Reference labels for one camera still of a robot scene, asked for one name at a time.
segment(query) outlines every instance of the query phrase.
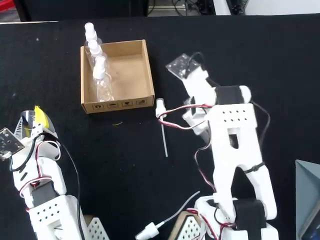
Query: clear plastic bottle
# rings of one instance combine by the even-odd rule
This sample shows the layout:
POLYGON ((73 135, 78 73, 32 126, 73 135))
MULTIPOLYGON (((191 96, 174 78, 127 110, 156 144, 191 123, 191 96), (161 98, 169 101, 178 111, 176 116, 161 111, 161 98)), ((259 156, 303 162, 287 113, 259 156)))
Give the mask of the clear plastic bottle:
POLYGON ((88 46, 89 46, 89 50, 90 50, 90 56, 88 57, 88 61, 89 61, 89 64, 90 64, 92 71, 94 70, 94 67, 96 65, 96 58, 102 56, 105 58, 105 61, 104 61, 105 73, 110 75, 110 66, 109 66, 108 57, 107 57, 107 54, 105 54, 102 51, 101 46, 95 40, 89 41, 88 46))
POLYGON ((97 56, 93 68, 93 79, 91 82, 92 93, 95 94, 97 102, 107 102, 115 100, 112 92, 111 78, 106 74, 106 58, 97 56))
POLYGON ((90 64, 91 69, 93 70, 96 64, 96 57, 103 56, 107 59, 107 55, 102 51, 101 46, 98 44, 96 40, 90 40, 88 43, 89 47, 89 54, 88 61, 90 64))
POLYGON ((101 45, 102 41, 100 38, 98 38, 97 32, 95 30, 95 26, 91 22, 87 22, 84 25, 84 29, 85 29, 84 51, 85 51, 86 55, 89 57, 89 55, 90 55, 90 50, 89 50, 89 46, 88 46, 89 41, 96 40, 98 45, 101 45))

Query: open cardboard tray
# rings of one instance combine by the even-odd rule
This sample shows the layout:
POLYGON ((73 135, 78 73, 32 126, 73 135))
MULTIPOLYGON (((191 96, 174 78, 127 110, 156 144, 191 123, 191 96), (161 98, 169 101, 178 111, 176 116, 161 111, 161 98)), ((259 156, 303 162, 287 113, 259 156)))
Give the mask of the open cardboard tray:
POLYGON ((145 40, 105 43, 102 50, 108 56, 114 101, 96 102, 90 90, 92 70, 85 49, 80 48, 81 105, 87 114, 123 109, 151 107, 155 91, 145 40))

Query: white spray nozzle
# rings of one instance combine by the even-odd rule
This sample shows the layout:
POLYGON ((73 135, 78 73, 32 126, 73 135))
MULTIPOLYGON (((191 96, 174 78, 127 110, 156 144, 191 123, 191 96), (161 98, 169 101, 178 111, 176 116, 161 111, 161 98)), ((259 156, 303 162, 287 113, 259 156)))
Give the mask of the white spray nozzle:
POLYGON ((165 100, 163 98, 156 99, 156 108, 155 108, 155 116, 158 117, 160 114, 164 113, 166 110, 165 107, 165 100))
POLYGON ((88 47, 90 49, 91 55, 95 58, 97 56, 102 55, 102 48, 101 46, 97 43, 96 40, 90 40, 88 42, 88 47))
POLYGON ((93 68, 93 78, 95 79, 103 79, 106 75, 105 68, 106 59, 104 56, 97 56, 95 58, 95 65, 93 68))
POLYGON ((151 222, 149 223, 144 230, 142 230, 138 235, 135 236, 136 240, 148 240, 159 234, 157 226, 151 222))
POLYGON ((90 40, 97 40, 98 36, 97 36, 97 32, 95 30, 94 25, 91 22, 87 22, 84 25, 84 29, 85 29, 85 39, 89 42, 90 40))

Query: black table surface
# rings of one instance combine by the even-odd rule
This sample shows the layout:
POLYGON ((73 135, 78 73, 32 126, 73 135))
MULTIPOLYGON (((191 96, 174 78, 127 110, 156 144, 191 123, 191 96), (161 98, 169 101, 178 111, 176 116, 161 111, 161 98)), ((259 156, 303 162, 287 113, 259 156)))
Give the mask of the black table surface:
MULTIPOLYGON (((320 15, 93 22, 105 42, 146 39, 156 97, 165 99, 167 109, 187 98, 181 81, 165 68, 182 53, 203 52, 215 81, 251 89, 253 99, 271 114, 262 148, 278 209, 271 224, 281 240, 294 239, 295 160, 320 163, 320 15)), ((99 217, 111 239, 134 239, 148 223, 173 214, 197 190, 211 194, 193 161, 204 143, 192 131, 166 128, 165 158, 154 108, 86 115, 80 105, 84 23, 0 25, 0 126, 14 130, 21 111, 40 105, 76 161, 83 213, 99 217)), ((183 125, 181 115, 167 119, 183 125)), ((259 110, 256 115, 260 133, 267 119, 259 110)), ((199 158, 211 175, 210 152, 199 158)), ((65 154, 59 165, 68 193, 75 196, 76 175, 65 154)), ((6 162, 0 164, 0 176, 1 239, 35 239, 6 162)), ((254 196, 241 171, 236 172, 232 192, 239 198, 254 196)), ((173 224, 164 225, 156 239, 167 239, 173 224)))

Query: white robotic arm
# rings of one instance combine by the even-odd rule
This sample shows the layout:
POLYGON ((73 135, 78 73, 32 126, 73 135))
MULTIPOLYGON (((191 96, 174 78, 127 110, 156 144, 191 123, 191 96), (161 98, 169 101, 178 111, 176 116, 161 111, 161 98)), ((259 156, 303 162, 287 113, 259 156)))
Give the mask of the white robotic arm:
POLYGON ((278 231, 265 221, 277 216, 277 206, 269 171, 261 156, 256 132, 257 120, 249 88, 212 87, 207 82, 207 71, 185 54, 166 67, 182 80, 190 96, 186 104, 213 106, 210 109, 189 108, 182 116, 190 126, 195 126, 193 131, 196 135, 211 143, 214 160, 213 181, 216 192, 212 196, 200 197, 195 208, 208 219, 216 233, 219 233, 221 222, 217 222, 215 214, 223 223, 238 224, 223 231, 222 237, 225 240, 279 239, 278 231), (243 202, 232 197, 231 186, 237 167, 246 173, 254 187, 254 202, 243 202), (260 218, 260 233, 257 234, 257 229, 252 230, 251 227, 243 229, 246 226, 243 227, 242 223, 250 218, 252 221, 260 218))
POLYGON ((57 164, 60 146, 52 122, 38 106, 22 113, 14 135, 7 128, 0 131, 0 157, 10 161, 37 239, 109 240, 100 220, 94 218, 87 227, 77 198, 66 195, 57 164))

